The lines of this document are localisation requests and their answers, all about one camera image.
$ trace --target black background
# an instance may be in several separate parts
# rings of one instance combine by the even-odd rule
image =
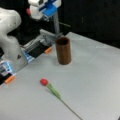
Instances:
[[[53,21],[34,21],[26,14],[27,0],[0,0],[0,7],[17,10],[22,24],[10,34],[20,44],[25,44],[39,34],[43,28],[54,32]],[[81,34],[94,40],[120,48],[120,0],[63,0],[59,8],[61,31]]]

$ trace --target flower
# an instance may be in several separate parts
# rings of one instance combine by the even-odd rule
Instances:
[[[48,84],[48,80],[42,78],[42,79],[40,80],[40,83],[41,83],[43,86],[46,86],[46,85]]]

